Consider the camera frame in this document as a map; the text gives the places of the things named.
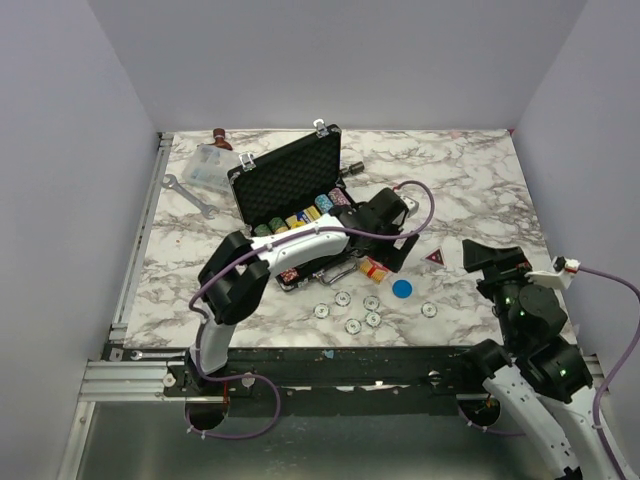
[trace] blue disc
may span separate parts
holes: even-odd
[[[413,287],[406,280],[398,280],[393,284],[393,294],[398,298],[407,298],[413,292]]]

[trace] red triangle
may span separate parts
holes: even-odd
[[[435,249],[425,257],[425,260],[429,260],[430,262],[437,263],[438,265],[442,265],[444,267],[444,255],[442,255],[441,248]]]

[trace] marble table top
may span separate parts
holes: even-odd
[[[237,152],[256,157],[289,143],[308,131],[229,131]],[[189,157],[201,143],[212,142],[211,131],[180,132],[174,137],[167,173],[181,179]],[[436,199],[433,222],[407,258],[403,270],[376,285],[360,272],[332,286],[312,281],[284,292],[271,280],[258,310],[241,322],[233,337],[236,347],[349,347],[472,345],[485,338],[502,343],[491,305],[475,290],[481,274],[462,268],[464,238],[494,247],[522,247],[534,269],[550,264],[544,237],[527,191],[509,133],[495,131],[358,131],[344,130],[342,165],[365,163],[364,173],[345,179],[356,201],[369,200],[384,186],[405,179],[425,182]],[[197,275],[228,233],[241,229],[231,195],[188,186],[221,213],[206,220],[187,200],[162,189],[145,252],[140,281],[128,319],[126,347],[187,347],[195,337],[199,317],[187,302],[198,289]],[[403,193],[420,202],[406,223],[416,227],[428,213],[428,198],[417,187]],[[441,247],[446,268],[433,270],[424,257]],[[396,298],[391,285],[406,279],[413,285],[407,299]],[[346,307],[335,304],[338,291],[351,295]],[[364,323],[363,299],[379,297],[382,323]],[[421,313],[425,302],[437,315]],[[313,308],[330,306],[327,318]],[[348,319],[362,321],[362,331],[350,335]],[[575,343],[570,324],[565,337]]]

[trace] white wall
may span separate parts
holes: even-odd
[[[161,130],[514,127],[585,0],[89,0]]]
[[[590,0],[514,140],[549,246],[640,285],[640,3]],[[625,287],[587,274],[567,293],[579,341],[609,370],[638,322]],[[640,351],[611,386],[640,471]]]
[[[157,136],[84,0],[0,15],[0,477],[55,478]]]

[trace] black foam lining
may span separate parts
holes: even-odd
[[[340,176],[341,131],[328,127],[329,135],[315,133],[254,160],[253,170],[242,167],[232,188],[244,223],[255,227],[274,217],[292,215],[314,204],[315,198],[335,187]]]

